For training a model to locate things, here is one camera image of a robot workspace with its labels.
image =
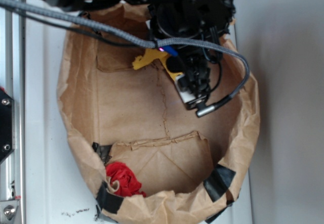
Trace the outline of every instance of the black electrical tape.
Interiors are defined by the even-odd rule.
[[[106,165],[109,161],[109,152],[112,145],[100,146],[98,143],[93,142],[92,149],[99,155],[102,162]]]
[[[212,174],[204,180],[204,187],[213,202],[220,199],[231,185],[236,172],[227,167],[217,165]]]
[[[117,214],[124,198],[109,193],[107,187],[107,183],[102,182],[96,200],[101,209],[105,209],[112,214]]]
[[[110,223],[118,223],[114,219],[110,218],[109,216],[102,214],[101,209],[98,205],[96,205],[96,209],[97,209],[97,215],[95,216],[95,221],[97,221],[98,219],[101,219],[101,220],[104,220],[104,221],[107,221]]]

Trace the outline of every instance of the red cloth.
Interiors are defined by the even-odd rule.
[[[114,162],[106,166],[106,174],[111,177],[110,184],[119,181],[119,189],[114,193],[119,196],[143,195],[145,192],[139,192],[142,184],[137,181],[134,173],[122,162]]]

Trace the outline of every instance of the black mount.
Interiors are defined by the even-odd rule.
[[[13,151],[13,100],[0,89],[0,163]]]

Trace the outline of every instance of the paper bag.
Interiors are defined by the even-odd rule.
[[[90,18],[146,38],[146,11],[119,4]],[[230,40],[221,43],[235,51]],[[68,143],[105,216],[124,224],[199,223],[238,198],[259,134],[257,82],[251,75],[228,104],[197,118],[158,60],[132,69],[144,52],[67,33],[57,94]],[[209,102],[227,95],[244,76],[239,60],[224,55],[222,63],[223,79]],[[216,83],[218,68],[211,69]],[[101,159],[93,143],[111,146],[109,157]],[[109,190],[105,163],[115,161],[134,172],[146,198]]]

